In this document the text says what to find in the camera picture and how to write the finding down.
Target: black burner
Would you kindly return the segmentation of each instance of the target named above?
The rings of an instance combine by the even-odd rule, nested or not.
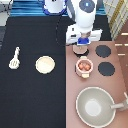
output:
[[[76,54],[75,52],[74,54],[80,58],[81,56],[87,56],[89,54],[89,50],[87,49],[87,51],[84,54]]]
[[[100,74],[103,76],[112,76],[115,72],[114,66],[109,62],[102,62],[98,66]]]
[[[99,45],[96,47],[96,54],[100,57],[108,57],[111,54],[111,49],[106,45]]]

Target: white bowl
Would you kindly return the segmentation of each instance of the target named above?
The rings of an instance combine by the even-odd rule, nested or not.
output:
[[[111,109],[113,98],[99,87],[82,90],[76,100],[76,110],[81,120],[91,127],[103,128],[114,119],[116,110]]]
[[[55,67],[54,60],[49,56],[40,57],[36,61],[36,69],[43,74],[50,73]]]

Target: bowl of food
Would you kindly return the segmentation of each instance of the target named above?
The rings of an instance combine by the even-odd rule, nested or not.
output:
[[[88,78],[93,70],[93,63],[86,56],[80,57],[76,63],[76,73],[82,78]]]

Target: large white bowl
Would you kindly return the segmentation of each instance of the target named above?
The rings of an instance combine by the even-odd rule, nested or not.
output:
[[[88,87],[82,90],[76,100],[76,110],[81,120],[94,128],[109,125],[116,113],[111,109],[113,98],[99,87]]]

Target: pink countertop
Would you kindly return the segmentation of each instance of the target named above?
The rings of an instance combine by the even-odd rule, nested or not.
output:
[[[107,45],[111,48],[111,55],[101,58],[95,53],[98,45]],[[75,73],[75,64],[79,59],[72,50],[72,46],[66,47],[66,128],[90,128],[81,121],[76,112],[76,98],[86,87],[100,87],[106,90],[114,99],[115,103],[125,100],[126,92],[123,75],[117,55],[115,43],[112,41],[92,42],[89,46],[88,59],[92,60],[94,69],[90,77],[83,79]],[[101,62],[111,62],[115,67],[112,76],[102,76],[98,71]],[[128,128],[128,110],[117,111],[113,122],[106,128]]]

